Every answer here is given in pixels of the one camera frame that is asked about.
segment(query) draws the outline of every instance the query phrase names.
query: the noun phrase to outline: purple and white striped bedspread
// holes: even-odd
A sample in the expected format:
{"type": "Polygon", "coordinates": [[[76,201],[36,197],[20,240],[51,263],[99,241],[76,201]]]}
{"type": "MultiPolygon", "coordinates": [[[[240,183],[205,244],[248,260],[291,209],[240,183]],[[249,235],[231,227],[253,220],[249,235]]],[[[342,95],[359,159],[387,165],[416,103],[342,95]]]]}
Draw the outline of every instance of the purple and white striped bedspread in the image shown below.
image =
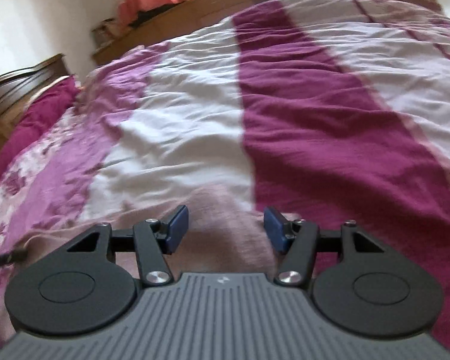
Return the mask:
{"type": "Polygon", "coordinates": [[[450,19],[419,0],[273,0],[128,52],[82,101],[0,182],[0,251],[223,184],[244,210],[354,218],[420,264],[450,348],[450,19]]]}

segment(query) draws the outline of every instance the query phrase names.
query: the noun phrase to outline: metal screw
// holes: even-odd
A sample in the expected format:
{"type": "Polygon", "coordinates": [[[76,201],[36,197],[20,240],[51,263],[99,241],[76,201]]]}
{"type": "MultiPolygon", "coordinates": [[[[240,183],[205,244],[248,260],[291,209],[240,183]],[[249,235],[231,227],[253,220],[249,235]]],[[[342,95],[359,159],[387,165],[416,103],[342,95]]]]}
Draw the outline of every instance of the metal screw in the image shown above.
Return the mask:
{"type": "Polygon", "coordinates": [[[286,271],[278,275],[278,280],[286,284],[298,283],[302,280],[302,275],[297,271],[286,271]]]}
{"type": "Polygon", "coordinates": [[[145,276],[145,279],[153,284],[163,284],[170,280],[170,275],[167,272],[163,271],[153,271],[147,273],[147,276],[145,276]]]}

